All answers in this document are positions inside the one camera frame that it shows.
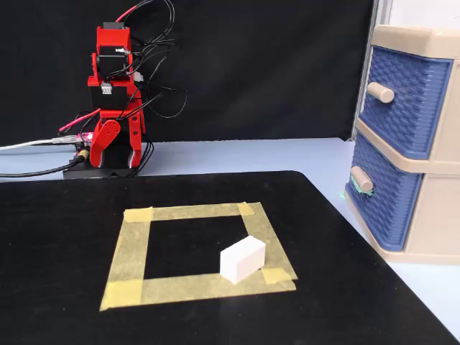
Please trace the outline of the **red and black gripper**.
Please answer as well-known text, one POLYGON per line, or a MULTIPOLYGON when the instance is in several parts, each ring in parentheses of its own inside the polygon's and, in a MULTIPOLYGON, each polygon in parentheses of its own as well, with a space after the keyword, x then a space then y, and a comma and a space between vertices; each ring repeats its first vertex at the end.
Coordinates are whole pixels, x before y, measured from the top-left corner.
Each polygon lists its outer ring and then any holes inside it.
MULTIPOLYGON (((94 108, 101 110, 101 116, 109 120, 100 120, 94 131, 89 152, 89 160, 93 167, 102 166, 104 150, 119 134, 119 121, 128 119, 129 113, 141 105, 141 93, 136 85, 113 86, 111 93, 103 93, 100 86, 90 86, 91 101, 94 108)), ((142 135, 145 133, 144 119, 130 117, 129 144, 132 149, 128 158, 128 168, 139 167, 142 157, 142 135)))

